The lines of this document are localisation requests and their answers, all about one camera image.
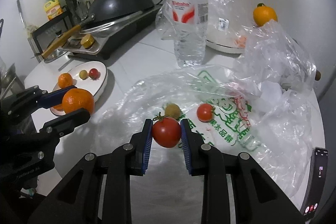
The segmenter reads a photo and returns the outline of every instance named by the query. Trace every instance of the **tabletop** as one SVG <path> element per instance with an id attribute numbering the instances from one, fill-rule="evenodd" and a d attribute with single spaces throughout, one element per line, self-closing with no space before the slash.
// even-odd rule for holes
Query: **tabletop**
<path id="1" fill-rule="evenodd" d="M 205 63 L 207 64 L 232 67 L 237 57 L 238 55 L 225 54 L 206 47 Z M 68 54 L 49 64 L 41 62 L 26 77 L 25 87 L 39 85 L 40 89 L 51 92 L 61 73 L 68 72 L 84 62 L 84 60 L 69 58 Z M 95 113 L 91 117 L 93 124 L 98 122 L 106 110 L 122 99 L 137 81 L 179 68 L 174 55 L 173 41 L 161 40 L 153 25 L 127 41 L 104 63 L 108 69 L 108 83 L 96 102 Z M 311 105 L 312 145 L 313 147 L 325 147 L 322 118 L 313 90 L 308 100 Z M 56 116 L 49 109 L 39 109 L 32 114 L 32 118 L 36 130 L 39 131 L 45 122 L 55 119 Z M 61 177 L 64 177 L 86 153 L 90 152 L 92 142 L 93 136 L 85 130 L 75 130 L 72 134 L 60 139 L 56 147 L 54 162 Z M 298 192 L 291 199 L 298 208 L 305 196 L 308 177 L 309 168 L 306 170 Z"/>

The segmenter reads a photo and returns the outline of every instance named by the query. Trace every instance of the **water bottle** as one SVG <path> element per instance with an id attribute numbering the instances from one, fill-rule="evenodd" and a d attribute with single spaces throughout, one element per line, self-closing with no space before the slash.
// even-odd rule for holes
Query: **water bottle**
<path id="1" fill-rule="evenodd" d="M 177 34 L 174 51 L 178 65 L 202 64 L 208 26 L 208 0 L 171 0 L 170 6 Z"/>

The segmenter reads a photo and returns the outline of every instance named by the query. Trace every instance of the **tomato stem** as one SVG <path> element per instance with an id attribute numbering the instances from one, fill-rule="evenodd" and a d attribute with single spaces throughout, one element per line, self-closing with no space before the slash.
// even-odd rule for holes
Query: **tomato stem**
<path id="1" fill-rule="evenodd" d="M 169 115 L 161 116 L 161 112 L 159 112 L 159 115 L 156 115 L 156 117 L 153 118 L 153 121 L 159 120 L 160 122 L 162 122 L 163 119 L 166 117 L 169 117 Z"/>

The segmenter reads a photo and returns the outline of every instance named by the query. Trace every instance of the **silver bolt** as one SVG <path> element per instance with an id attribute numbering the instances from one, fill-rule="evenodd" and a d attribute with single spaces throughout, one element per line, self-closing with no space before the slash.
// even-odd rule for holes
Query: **silver bolt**
<path id="1" fill-rule="evenodd" d="M 208 150 L 211 149 L 211 145 L 209 145 L 207 143 L 204 143 L 204 144 L 201 145 L 201 149 L 208 151 Z"/>
<path id="2" fill-rule="evenodd" d="M 248 160 L 250 158 L 250 155 L 248 153 L 240 153 L 240 157 L 243 159 L 243 160 Z"/>
<path id="3" fill-rule="evenodd" d="M 44 158 L 44 153 L 42 151 L 40 151 L 38 154 L 37 154 L 38 158 L 41 160 Z"/>
<path id="4" fill-rule="evenodd" d="M 92 153 L 87 153 L 84 158 L 86 160 L 93 160 L 95 158 L 95 155 Z"/>
<path id="5" fill-rule="evenodd" d="M 131 143 L 125 143 L 124 146 L 123 146 L 123 149 L 125 149 L 125 150 L 131 150 L 131 149 L 133 149 L 133 144 L 131 144 Z"/>

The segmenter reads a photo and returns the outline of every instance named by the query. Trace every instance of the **phone screen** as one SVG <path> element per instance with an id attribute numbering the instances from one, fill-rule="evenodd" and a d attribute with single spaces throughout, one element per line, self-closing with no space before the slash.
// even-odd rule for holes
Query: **phone screen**
<path id="1" fill-rule="evenodd" d="M 301 213 L 305 221 L 314 217 L 316 209 L 319 206 L 326 180 L 327 163 L 328 151 L 325 148 L 314 148 L 310 161 L 308 187 L 301 207 Z"/>

